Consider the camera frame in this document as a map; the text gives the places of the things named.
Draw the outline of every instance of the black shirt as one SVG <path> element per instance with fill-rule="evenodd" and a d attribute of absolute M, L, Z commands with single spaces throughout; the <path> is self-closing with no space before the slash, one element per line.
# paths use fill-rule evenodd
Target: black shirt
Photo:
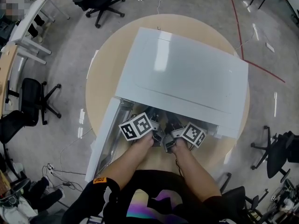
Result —
<path fill-rule="evenodd" d="M 181 176 L 158 170 L 136 171 L 122 191 L 109 178 L 91 181 L 62 224 L 79 224 L 90 217 L 103 218 L 106 224 L 244 223 L 229 200 L 214 196 L 202 203 Z"/>

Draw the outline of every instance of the concrete floor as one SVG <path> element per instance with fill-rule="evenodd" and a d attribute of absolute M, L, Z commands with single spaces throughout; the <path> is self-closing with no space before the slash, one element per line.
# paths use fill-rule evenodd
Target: concrete floor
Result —
<path fill-rule="evenodd" d="M 60 169 L 59 154 L 63 148 L 78 137 L 78 129 L 87 132 L 91 126 L 87 114 L 82 121 L 82 112 L 85 107 L 85 83 L 91 58 L 96 49 L 99 49 L 106 39 L 125 24 L 157 13 L 159 0 L 126 0 L 125 3 L 114 7 L 124 12 L 124 18 L 106 12 L 100 20 L 102 27 L 94 26 L 97 14 L 90 19 L 72 0 L 57 0 L 61 8 L 71 18 L 67 21 L 56 11 L 52 12 L 56 21 L 51 25 L 45 35 L 43 46 L 52 50 L 52 55 L 42 56 L 47 61 L 43 66 L 39 63 L 27 61 L 23 77 L 35 78 L 39 81 L 47 80 L 48 89 L 57 83 L 63 88 L 57 92 L 51 103 L 62 113 L 57 119 L 51 113 L 46 117 L 49 124 L 21 129 L 7 145 L 14 161 L 23 163 L 26 174 L 32 180 L 41 178 L 41 169 L 47 163 Z M 228 189 L 245 186 L 247 195 L 254 197 L 262 195 L 268 188 L 270 194 L 260 203 L 259 209 L 267 209 L 271 193 L 280 185 L 281 174 L 268 179 L 266 164 L 258 170 L 252 171 L 250 166 L 261 158 L 262 152 L 250 148 L 250 143 L 266 140 L 263 134 L 263 125 L 269 125 L 272 133 L 284 133 L 291 130 L 299 133 L 298 116 L 298 89 L 299 89 L 299 54 L 298 28 L 289 16 L 283 16 L 286 5 L 280 0 L 267 0 L 260 10 L 261 0 L 255 0 L 249 7 L 251 0 L 233 0 L 244 44 L 244 59 L 259 65 L 274 73 L 285 81 L 257 68 L 249 66 L 250 110 L 244 131 L 235 148 L 225 160 L 220 162 L 209 172 L 221 185 L 223 174 L 231 172 L 232 180 Z M 240 46 L 237 22 L 231 0 L 163 0 L 159 8 L 161 14 L 180 14 L 198 19 L 215 28 L 226 39 L 238 48 Z M 275 49 L 272 53 L 266 48 L 268 42 Z M 242 57 L 241 49 L 236 50 Z M 277 92 L 277 115 L 274 117 L 274 93 Z M 84 173 L 87 169 L 91 154 L 90 144 L 95 139 L 90 131 L 82 139 L 62 152 L 62 165 L 64 170 Z M 298 184 L 299 175 L 296 173 L 298 164 L 285 164 L 285 169 L 291 168 L 290 179 Z M 83 175 L 65 174 L 62 179 L 78 182 L 85 186 Z M 51 177 L 54 184 L 61 182 Z M 64 188 L 65 204 L 72 204 L 79 196 L 78 191 Z"/>

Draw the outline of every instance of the hand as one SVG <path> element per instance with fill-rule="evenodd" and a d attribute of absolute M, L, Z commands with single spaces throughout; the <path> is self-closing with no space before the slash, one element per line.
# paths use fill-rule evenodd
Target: hand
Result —
<path fill-rule="evenodd" d="M 137 142 L 137 145 L 144 145 L 146 147 L 152 147 L 154 144 L 154 140 L 153 140 L 153 132 L 150 131 L 148 132 L 145 136 L 143 136 L 142 138 L 140 138 Z"/>
<path fill-rule="evenodd" d="M 183 138 L 177 138 L 176 144 L 172 147 L 172 152 L 177 155 L 177 152 L 188 149 L 187 142 Z"/>

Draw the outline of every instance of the red tape line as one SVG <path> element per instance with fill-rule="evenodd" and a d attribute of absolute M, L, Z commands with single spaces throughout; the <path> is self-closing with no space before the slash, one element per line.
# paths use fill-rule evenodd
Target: red tape line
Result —
<path fill-rule="evenodd" d="M 235 18 L 236 18 L 236 20 L 237 20 L 237 27 L 238 27 L 238 33 L 239 33 L 239 39 L 240 39 L 240 46 L 241 46 L 241 45 L 242 45 L 242 38 L 241 38 L 241 32 L 240 32 L 240 27 L 239 27 L 239 20 L 238 20 L 237 12 L 236 12 L 236 10 L 235 10 L 235 4 L 234 4 L 234 1 L 233 1 L 233 0 L 231 0 L 231 1 L 232 1 L 233 8 L 234 8 L 234 12 L 235 12 Z M 259 65 L 257 65 L 257 64 L 254 64 L 254 63 L 252 63 L 252 62 L 250 62 L 250 61 L 245 60 L 245 59 L 244 59 L 243 46 L 241 46 L 241 53 L 242 53 L 242 60 L 248 62 L 248 63 L 251 64 L 251 65 L 254 65 L 255 67 L 257 67 L 257 68 L 259 68 L 259 69 L 261 69 L 261 70 L 267 72 L 268 74 L 274 76 L 274 77 L 277 78 L 278 80 L 281 80 L 283 83 L 285 83 L 285 81 L 284 81 L 283 79 L 279 78 L 277 75 L 274 75 L 272 72 L 266 70 L 265 68 L 263 68 L 263 67 L 261 67 L 261 66 L 259 66 Z"/>
<path fill-rule="evenodd" d="M 237 11 L 235 10 L 235 4 L 234 1 L 232 1 L 234 12 L 235 12 L 235 19 L 237 20 L 237 27 L 238 27 L 238 32 L 239 32 L 239 39 L 240 39 L 240 46 L 241 46 L 241 54 L 242 54 L 242 60 L 244 60 L 244 52 L 243 52 L 243 46 L 242 46 L 242 38 L 241 38 L 241 32 L 240 32 L 240 27 L 239 27 L 239 20 L 237 16 Z"/>
<path fill-rule="evenodd" d="M 285 83 L 285 81 L 284 81 L 282 78 L 279 78 L 277 75 L 274 75 L 272 72 L 266 70 L 265 68 L 260 67 L 259 65 L 254 64 L 254 63 L 252 63 L 252 62 L 250 62 L 250 61 L 247 61 L 247 60 L 244 60 L 244 61 L 248 62 L 248 63 L 251 64 L 251 65 L 254 65 L 254 66 L 257 67 L 257 68 L 260 68 L 260 69 L 263 70 L 263 71 L 266 71 L 266 72 L 269 73 L 270 75 L 274 76 L 274 77 L 277 78 L 278 80 L 281 80 L 283 83 Z"/>

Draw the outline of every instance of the white desk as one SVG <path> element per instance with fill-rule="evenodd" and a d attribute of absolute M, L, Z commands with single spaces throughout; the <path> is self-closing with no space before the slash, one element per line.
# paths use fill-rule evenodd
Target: white desk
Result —
<path fill-rule="evenodd" d="M 9 96 L 10 103 L 8 104 L 4 101 L 7 89 L 18 93 L 17 87 L 20 75 L 27 60 L 26 56 L 21 56 L 18 45 L 7 45 L 4 49 L 5 51 L 0 59 L 0 116 L 19 109 L 19 99 L 17 97 Z"/>
<path fill-rule="evenodd" d="M 28 31 L 30 25 L 32 24 L 33 20 L 35 19 L 36 15 L 41 11 L 42 7 L 44 6 L 44 4 L 47 2 L 48 0 L 36 0 L 34 3 L 31 4 L 30 9 L 27 13 L 27 15 L 25 16 L 25 18 L 20 22 L 20 24 L 18 25 L 18 28 L 16 29 L 15 33 L 12 35 L 12 37 L 10 38 L 11 42 L 15 42 L 16 44 L 22 45 L 25 48 L 27 48 L 27 45 L 32 45 L 34 47 L 36 47 L 39 50 L 42 50 L 46 53 L 48 53 L 49 55 L 52 53 L 50 50 L 44 48 L 43 46 L 37 44 L 36 42 L 32 41 L 31 39 L 28 39 L 25 34 Z M 63 14 L 66 19 L 69 19 L 69 15 L 67 15 L 65 12 L 63 12 L 62 10 L 59 9 L 59 7 L 54 3 L 53 0 L 49 0 L 50 3 L 53 4 L 53 6 L 61 13 Z M 47 15 L 44 11 L 41 11 L 45 16 L 47 16 L 51 21 L 54 21 L 54 19 Z M 38 53 L 38 50 L 35 49 L 30 49 L 31 51 Z M 21 55 L 30 57 L 38 62 L 41 62 L 43 64 L 46 64 L 45 61 L 37 58 L 36 56 L 26 52 L 24 49 L 20 49 L 18 51 Z"/>

